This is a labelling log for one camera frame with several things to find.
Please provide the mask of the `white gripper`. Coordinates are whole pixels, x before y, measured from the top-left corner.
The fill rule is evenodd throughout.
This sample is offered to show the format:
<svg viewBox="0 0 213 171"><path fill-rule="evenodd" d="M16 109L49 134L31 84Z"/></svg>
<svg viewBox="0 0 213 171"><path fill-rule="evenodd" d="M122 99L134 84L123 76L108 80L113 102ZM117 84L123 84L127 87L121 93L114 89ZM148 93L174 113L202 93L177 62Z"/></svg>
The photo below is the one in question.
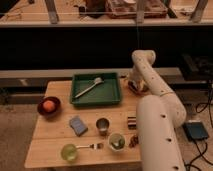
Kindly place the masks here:
<svg viewBox="0 0 213 171"><path fill-rule="evenodd" d="M128 76L128 82L129 81L133 81L133 82L143 82L144 81L142 80L142 77L141 75L139 74L139 72L133 68L130 73L129 73L129 76Z"/></svg>

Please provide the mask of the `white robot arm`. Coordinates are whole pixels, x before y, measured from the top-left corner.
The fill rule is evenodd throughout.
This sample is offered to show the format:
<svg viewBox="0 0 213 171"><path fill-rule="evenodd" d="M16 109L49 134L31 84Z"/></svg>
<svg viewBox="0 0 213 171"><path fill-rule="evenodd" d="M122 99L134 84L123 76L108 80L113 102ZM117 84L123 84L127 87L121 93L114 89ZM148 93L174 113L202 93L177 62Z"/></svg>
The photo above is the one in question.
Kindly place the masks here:
<svg viewBox="0 0 213 171"><path fill-rule="evenodd" d="M142 171L186 171L175 133L186 119L186 109L152 67L155 59L153 50L132 53L130 80L144 80L150 91L136 107Z"/></svg>

